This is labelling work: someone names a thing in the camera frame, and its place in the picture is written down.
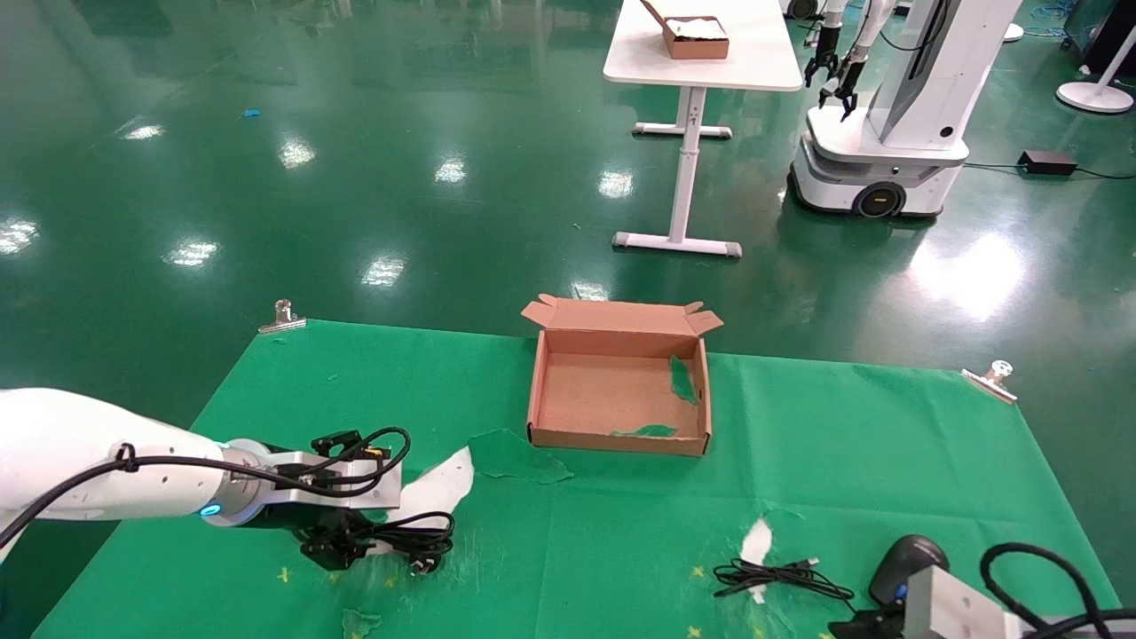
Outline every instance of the small cardboard box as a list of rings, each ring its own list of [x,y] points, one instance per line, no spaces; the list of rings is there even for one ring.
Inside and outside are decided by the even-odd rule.
[[[521,313],[543,330],[528,403],[534,446],[701,456],[710,441],[702,302],[628,304],[541,294]],[[684,399],[673,375],[693,387]]]
[[[679,38],[675,33],[667,20],[713,20],[718,23],[718,27],[721,28],[722,33],[726,30],[722,28],[721,23],[715,16],[667,16],[665,11],[657,7],[651,0],[642,0],[646,10],[654,16],[654,19],[662,26],[662,40],[667,44],[667,52],[670,53],[671,59],[675,60],[722,60],[729,53],[729,38],[724,38],[721,40],[688,40]]]

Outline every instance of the black power adapter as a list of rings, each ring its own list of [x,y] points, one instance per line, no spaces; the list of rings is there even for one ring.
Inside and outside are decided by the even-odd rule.
[[[1034,175],[1072,175],[1077,171],[1077,160],[1056,151],[1025,151],[1018,165]]]

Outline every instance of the white floor lamp base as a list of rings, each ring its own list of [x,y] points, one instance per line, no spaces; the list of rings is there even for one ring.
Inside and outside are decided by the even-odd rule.
[[[1058,86],[1058,99],[1062,102],[1097,114],[1122,114],[1133,107],[1133,97],[1113,86],[1105,86],[1100,94],[1093,82],[1067,82]]]
[[[1005,35],[1002,36],[1002,43],[1017,42],[1021,40],[1022,35],[1026,35],[1026,30],[1014,23],[1010,23],[1010,26],[1005,27]]]

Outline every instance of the white table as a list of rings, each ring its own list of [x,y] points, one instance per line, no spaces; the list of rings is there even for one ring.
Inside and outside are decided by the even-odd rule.
[[[729,128],[702,126],[707,89],[743,91],[796,91],[801,69],[785,28],[778,0],[659,0],[667,15],[709,15],[718,18],[729,36],[725,60],[673,60],[662,41],[662,27],[640,0],[624,0],[616,33],[603,65],[603,77],[611,82],[677,85],[678,117],[670,124],[637,123],[640,133],[683,136],[678,155],[675,204],[670,211],[669,235],[616,233],[617,247],[644,247],[688,252],[742,257],[737,242],[694,240],[686,236],[694,191],[694,169],[699,158],[699,138],[729,138]]]

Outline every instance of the white tissue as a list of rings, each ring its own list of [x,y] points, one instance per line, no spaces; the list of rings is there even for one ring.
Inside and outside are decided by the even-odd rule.
[[[667,20],[667,26],[679,38],[693,40],[725,40],[726,32],[717,20]]]

